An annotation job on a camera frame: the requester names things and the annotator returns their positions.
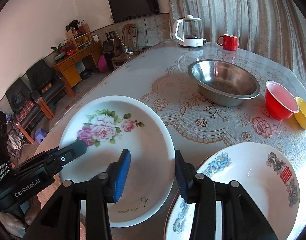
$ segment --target black chair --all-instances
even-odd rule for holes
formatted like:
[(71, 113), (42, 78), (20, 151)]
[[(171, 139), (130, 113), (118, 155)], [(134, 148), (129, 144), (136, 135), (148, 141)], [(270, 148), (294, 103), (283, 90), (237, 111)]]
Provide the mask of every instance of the black chair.
[[(71, 97), (75, 96), (74, 91), (62, 73), (54, 72), (43, 59), (30, 67), (26, 71), (26, 75), (32, 86), (33, 93), (41, 102), (46, 103), (45, 108), (53, 117), (54, 114), (51, 109), (60, 100), (61, 96), (65, 95), (65, 92), (69, 93)], [(49, 83), (52, 87), (42, 93), (41, 90)]]
[[(34, 143), (34, 139), (30, 136), (34, 127), (38, 124), (38, 115), (44, 116), (44, 112), (50, 120), (53, 117), (45, 108), (43, 102), (37, 98), (37, 96), (31, 92), (31, 90), (24, 84), (21, 78), (18, 78), (5, 93), (7, 100), (9, 101), (11, 109), (14, 111), (12, 116), (12, 123), (21, 131), (21, 133), (27, 138), (30, 143)], [(19, 114), (26, 102), (31, 100), (34, 103), (33, 108), (25, 116), (25, 118), (19, 122), (16, 118), (16, 114)]]

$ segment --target lace tablecloth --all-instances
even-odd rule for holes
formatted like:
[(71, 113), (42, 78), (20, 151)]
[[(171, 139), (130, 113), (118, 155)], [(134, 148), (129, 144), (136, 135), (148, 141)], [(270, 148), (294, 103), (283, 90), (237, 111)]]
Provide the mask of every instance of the lace tablecloth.
[[(202, 59), (224, 60), (246, 69), (259, 81), (260, 95), (237, 107), (208, 101), (187, 73), (191, 63)], [(269, 144), (281, 151), (300, 184), (298, 217), (288, 238), (295, 239), (306, 224), (306, 131), (293, 116), (284, 121), (270, 116), (264, 98), (267, 80), (282, 84), (294, 96), (306, 100), (306, 90), (293, 72), (267, 58), (241, 49), (227, 51), (215, 43), (187, 49), (174, 40), (163, 41), (118, 68), (80, 99), (49, 132), (37, 153), (59, 145), (67, 123), (85, 104), (108, 95), (129, 96), (160, 116), (174, 147), (194, 165), (227, 146), (245, 141)], [(43, 203), (59, 184), (56, 181), (39, 195)], [(112, 228), (113, 238), (162, 240), (167, 211), (176, 191), (175, 183), (162, 208), (145, 222), (131, 228)]]

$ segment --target pink bag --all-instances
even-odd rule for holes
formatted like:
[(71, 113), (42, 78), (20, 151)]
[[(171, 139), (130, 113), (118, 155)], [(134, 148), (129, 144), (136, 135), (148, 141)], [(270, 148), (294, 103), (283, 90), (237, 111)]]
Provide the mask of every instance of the pink bag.
[(107, 72), (110, 71), (108, 64), (106, 63), (106, 59), (104, 57), (104, 55), (102, 55), (99, 59), (99, 62), (97, 63), (97, 67), (99, 69), (99, 71), (101, 72)]

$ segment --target white bowl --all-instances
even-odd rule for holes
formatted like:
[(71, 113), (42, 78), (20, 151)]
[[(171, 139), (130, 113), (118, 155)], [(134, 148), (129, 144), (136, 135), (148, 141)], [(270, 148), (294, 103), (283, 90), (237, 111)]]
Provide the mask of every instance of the white bowl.
[[(77, 139), (83, 139), (89, 147), (84, 155), (63, 167), (59, 173), (62, 182), (89, 180), (116, 162), (124, 148), (131, 152), (123, 195), (116, 204), (108, 204), (111, 227), (141, 223), (163, 205), (173, 184), (175, 153), (166, 126), (151, 108), (123, 96), (94, 100), (70, 120), (60, 148)], [(81, 205), (83, 215), (85, 205)]]
[[(284, 176), (288, 169), (289, 176)], [(291, 164), (277, 149), (253, 142), (236, 144), (211, 156), (198, 172), (217, 182), (239, 181), (277, 238), (287, 239), (299, 208), (300, 188)], [(165, 239), (187, 240), (191, 234), (195, 204), (186, 204), (178, 195), (173, 203), (166, 221)], [(217, 201), (216, 240), (222, 239), (221, 221), (221, 202)]]

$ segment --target glass kettle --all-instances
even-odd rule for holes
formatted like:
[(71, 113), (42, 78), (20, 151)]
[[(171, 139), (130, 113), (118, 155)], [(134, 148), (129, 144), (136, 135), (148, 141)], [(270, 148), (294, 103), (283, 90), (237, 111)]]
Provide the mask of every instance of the glass kettle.
[(183, 47), (197, 48), (203, 46), (201, 19), (193, 18), (192, 15), (179, 18), (174, 23), (173, 36)]

